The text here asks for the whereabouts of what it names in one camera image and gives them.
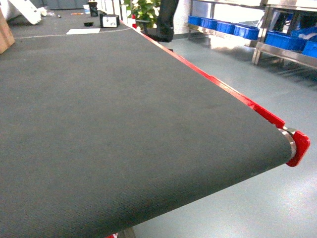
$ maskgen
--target white object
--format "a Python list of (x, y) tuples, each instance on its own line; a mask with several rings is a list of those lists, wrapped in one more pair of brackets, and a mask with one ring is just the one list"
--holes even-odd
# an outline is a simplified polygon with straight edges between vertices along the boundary
[(41, 21), (41, 13), (29, 0), (9, 0), (33, 25)]
[(93, 29), (70, 29), (67, 32), (67, 35), (81, 35), (81, 34), (98, 34), (100, 32), (100, 28)]
[(44, 7), (38, 8), (38, 11), (41, 13), (42, 16), (48, 15), (48, 11)]
[(21, 15), (20, 11), (16, 9), (9, 0), (0, 0), (0, 8), (7, 21)]
[(115, 16), (104, 16), (103, 25), (104, 27), (117, 27), (117, 18)]
[(83, 5), (83, 8), (84, 8), (85, 14), (90, 14), (90, 9), (88, 4)]

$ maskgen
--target red side rail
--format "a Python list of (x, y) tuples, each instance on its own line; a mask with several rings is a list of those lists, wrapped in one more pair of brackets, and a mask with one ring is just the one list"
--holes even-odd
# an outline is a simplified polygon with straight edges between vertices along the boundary
[[(259, 105), (256, 102), (252, 101), (250, 98), (246, 97), (245, 95), (243, 95), (243, 94), (239, 93), (238, 91), (236, 91), (235, 89), (231, 88), (229, 85), (227, 85), (226, 83), (224, 83), (221, 80), (217, 79), (216, 77), (211, 76), (211, 75), (207, 74), (206, 72), (202, 71), (200, 68), (198, 68), (197, 66), (193, 65), (192, 63), (190, 63), (189, 61), (184, 59), (182, 56), (179, 56), (178, 54), (170, 51), (168, 48), (162, 46), (161, 44), (159, 44), (158, 42), (154, 41), (150, 37), (142, 34), (141, 32), (139, 32), (139, 31), (137, 31), (137, 32), (140, 33), (141, 35), (143, 35), (146, 39), (151, 41), (153, 44), (155, 44), (158, 47), (160, 47), (165, 52), (169, 53), (174, 58), (176, 58), (179, 61), (181, 61), (183, 64), (185, 64), (188, 67), (190, 67), (192, 70), (194, 70), (197, 73), (201, 74), (202, 76), (206, 77), (211, 82), (213, 82), (215, 85), (219, 86), (224, 91), (230, 93), (236, 99), (240, 100), (241, 102), (243, 102), (244, 104), (246, 104), (247, 106), (252, 108), (254, 111), (256, 111), (258, 114), (260, 114), (262, 117), (264, 117), (270, 123), (276, 125), (277, 128), (281, 128), (281, 129), (284, 128), (285, 121), (282, 120), (281, 118), (279, 118), (278, 116), (274, 115), (273, 113), (271, 113), (270, 111), (268, 111), (267, 109), (262, 107), (261, 105)], [(304, 154), (306, 153), (306, 151), (308, 150), (308, 148), (309, 148), (309, 146), (311, 144), (310, 139), (308, 138), (308, 136), (306, 136), (305, 134), (303, 134), (300, 131), (296, 131), (295, 132), (295, 134), (293, 135), (293, 139), (294, 139), (294, 141), (296, 143), (296, 155), (294, 156), (293, 159), (291, 159), (289, 162), (286, 163), (288, 166), (291, 166), (291, 167), (297, 166), (300, 163), (300, 161), (302, 160)]]

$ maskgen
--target epoxy floor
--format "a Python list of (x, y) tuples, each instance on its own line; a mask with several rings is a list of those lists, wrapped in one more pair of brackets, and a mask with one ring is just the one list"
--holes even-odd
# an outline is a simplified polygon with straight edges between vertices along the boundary
[(317, 70), (208, 37), (164, 44), (307, 134), (295, 168), (283, 165), (134, 227), (137, 238), (316, 238)]

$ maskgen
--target green plant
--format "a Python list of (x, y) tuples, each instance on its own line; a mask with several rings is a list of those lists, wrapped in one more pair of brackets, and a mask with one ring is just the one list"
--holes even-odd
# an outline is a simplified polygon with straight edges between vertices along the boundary
[[(157, 22), (160, 0), (133, 0), (132, 9), (130, 0), (124, 0), (123, 5), (135, 15), (137, 20), (148, 21), (148, 28), (153, 28), (154, 24)], [(137, 25), (143, 29), (142, 23), (137, 22)]]

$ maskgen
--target blue plastic bin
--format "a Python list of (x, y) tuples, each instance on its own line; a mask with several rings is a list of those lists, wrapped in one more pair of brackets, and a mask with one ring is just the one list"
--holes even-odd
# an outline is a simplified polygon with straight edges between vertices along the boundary
[(193, 25), (200, 26), (201, 22), (202, 22), (201, 17), (188, 16), (188, 23), (189, 23), (189, 24), (193, 24)]
[(317, 58), (317, 42), (307, 41), (306, 46), (303, 50), (303, 55)]
[(217, 20), (202, 17), (201, 26), (215, 30), (217, 28)]
[(235, 25), (230, 23), (230, 22), (221, 22), (219, 21), (217, 23), (217, 31), (221, 31), (224, 33), (228, 33), (228, 34), (233, 34), (234, 33), (234, 29), (235, 29)]
[(265, 43), (271, 46), (279, 47), (285, 50), (302, 51), (307, 40), (297, 37), (291, 37), (281, 32), (267, 33)]
[(300, 34), (308, 35), (310, 33), (317, 33), (317, 27), (314, 26), (314, 27), (291, 31), (291, 36), (298, 37)]
[(254, 26), (237, 24), (234, 29), (233, 35), (241, 36), (249, 40), (257, 40), (259, 35), (259, 29)]

